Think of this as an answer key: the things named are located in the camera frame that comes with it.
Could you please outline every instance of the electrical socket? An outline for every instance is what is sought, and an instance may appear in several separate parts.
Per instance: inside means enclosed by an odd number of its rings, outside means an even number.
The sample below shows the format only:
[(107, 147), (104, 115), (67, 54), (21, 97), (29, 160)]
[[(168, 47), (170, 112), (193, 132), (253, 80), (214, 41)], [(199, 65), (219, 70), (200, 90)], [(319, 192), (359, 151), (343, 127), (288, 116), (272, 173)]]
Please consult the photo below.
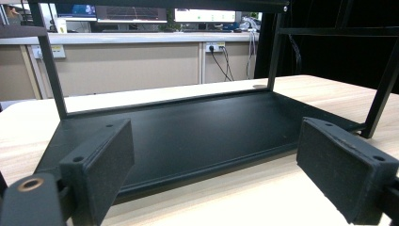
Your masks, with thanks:
[(218, 41), (218, 42), (206, 42), (205, 44), (205, 52), (211, 53), (209, 47), (214, 46), (214, 53), (223, 52), (223, 47), (226, 47), (226, 42)]
[[(51, 45), (54, 58), (65, 58), (65, 51), (63, 45)], [(32, 45), (33, 56), (35, 58), (41, 58), (41, 49), (39, 45)]]

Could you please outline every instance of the shelf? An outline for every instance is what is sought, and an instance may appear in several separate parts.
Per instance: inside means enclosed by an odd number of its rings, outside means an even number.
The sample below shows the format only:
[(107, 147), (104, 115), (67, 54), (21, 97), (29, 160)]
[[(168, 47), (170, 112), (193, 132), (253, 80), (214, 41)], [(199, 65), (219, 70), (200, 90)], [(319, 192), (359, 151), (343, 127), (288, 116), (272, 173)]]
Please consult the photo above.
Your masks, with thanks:
[(0, 39), (46, 36), (47, 30), (41, 26), (0, 25)]
[(399, 27), (280, 28), (281, 35), (398, 37)]
[(266, 89), (210, 95), (64, 120), (36, 172), (59, 175), (59, 160), (74, 147), (130, 119), (136, 162), (117, 198), (127, 202), (293, 153), (303, 117), (361, 127)]

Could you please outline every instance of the monitor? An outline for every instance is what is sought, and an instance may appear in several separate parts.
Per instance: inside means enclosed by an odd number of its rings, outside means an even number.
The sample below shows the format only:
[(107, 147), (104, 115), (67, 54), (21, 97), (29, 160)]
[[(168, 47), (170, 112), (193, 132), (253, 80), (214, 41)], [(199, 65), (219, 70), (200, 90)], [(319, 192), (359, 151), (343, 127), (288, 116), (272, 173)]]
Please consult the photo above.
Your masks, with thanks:
[(176, 23), (234, 23), (235, 11), (175, 8)]
[(167, 23), (165, 8), (134, 8), (97, 6), (97, 22), (105, 24)]
[(94, 5), (55, 4), (56, 15), (66, 21), (96, 21)]

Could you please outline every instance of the light wood tabletop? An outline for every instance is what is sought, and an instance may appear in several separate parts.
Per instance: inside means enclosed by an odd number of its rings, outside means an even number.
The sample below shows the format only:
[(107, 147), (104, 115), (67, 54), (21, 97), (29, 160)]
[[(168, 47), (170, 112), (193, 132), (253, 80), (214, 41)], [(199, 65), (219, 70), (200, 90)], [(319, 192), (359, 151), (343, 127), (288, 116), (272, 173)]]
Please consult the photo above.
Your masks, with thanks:
[[(266, 79), (69, 97), (69, 111), (134, 105), (264, 87)], [(309, 75), (279, 77), (275, 91), (356, 122), (365, 122), (375, 90)], [(399, 95), (391, 94), (366, 142), (399, 158)], [(8, 184), (30, 175), (59, 117), (54, 100), (0, 113), (0, 170)], [(383, 217), (380, 225), (389, 225)], [(295, 155), (111, 207), (103, 225), (347, 225), (296, 165)]]

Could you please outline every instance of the screw hole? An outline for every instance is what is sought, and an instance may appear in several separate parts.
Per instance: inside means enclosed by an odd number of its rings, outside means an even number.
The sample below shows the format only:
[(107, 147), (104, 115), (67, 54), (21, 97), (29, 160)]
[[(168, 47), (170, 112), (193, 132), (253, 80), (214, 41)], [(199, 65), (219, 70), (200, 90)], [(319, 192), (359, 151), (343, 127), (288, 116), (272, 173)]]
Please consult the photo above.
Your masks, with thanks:
[(383, 157), (380, 157), (380, 156), (373, 156), (373, 158), (378, 160), (378, 161), (381, 161), (381, 162), (385, 161), (385, 159)]
[(83, 157), (82, 156), (79, 156), (79, 157), (75, 157), (74, 159), (73, 159), (73, 162), (80, 162), (80, 161), (82, 161), (83, 160)]
[(41, 178), (29, 179), (18, 186), (18, 190), (22, 192), (31, 191), (43, 184), (44, 180)]

